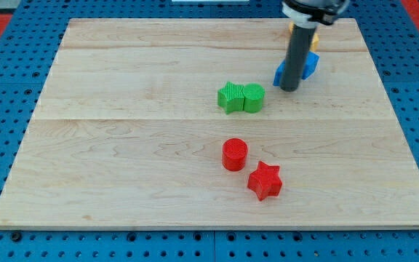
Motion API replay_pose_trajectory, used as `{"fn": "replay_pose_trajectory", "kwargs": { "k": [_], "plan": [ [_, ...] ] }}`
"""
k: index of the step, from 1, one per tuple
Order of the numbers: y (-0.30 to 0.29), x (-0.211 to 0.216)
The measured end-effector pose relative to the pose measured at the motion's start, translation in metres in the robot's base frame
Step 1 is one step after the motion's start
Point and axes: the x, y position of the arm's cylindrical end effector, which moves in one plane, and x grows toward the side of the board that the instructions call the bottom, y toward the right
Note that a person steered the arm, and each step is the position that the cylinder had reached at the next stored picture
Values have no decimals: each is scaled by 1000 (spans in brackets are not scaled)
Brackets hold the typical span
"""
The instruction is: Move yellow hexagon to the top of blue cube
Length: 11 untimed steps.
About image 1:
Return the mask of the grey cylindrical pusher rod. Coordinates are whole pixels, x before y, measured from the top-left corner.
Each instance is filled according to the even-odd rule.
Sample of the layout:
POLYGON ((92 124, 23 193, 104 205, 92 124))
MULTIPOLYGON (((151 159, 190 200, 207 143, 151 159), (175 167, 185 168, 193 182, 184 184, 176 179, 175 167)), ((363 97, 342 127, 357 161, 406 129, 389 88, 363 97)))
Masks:
POLYGON ((286 52, 284 71, 279 86, 286 92, 294 92, 300 84, 303 69, 311 48, 316 27, 302 28, 294 25, 286 52))

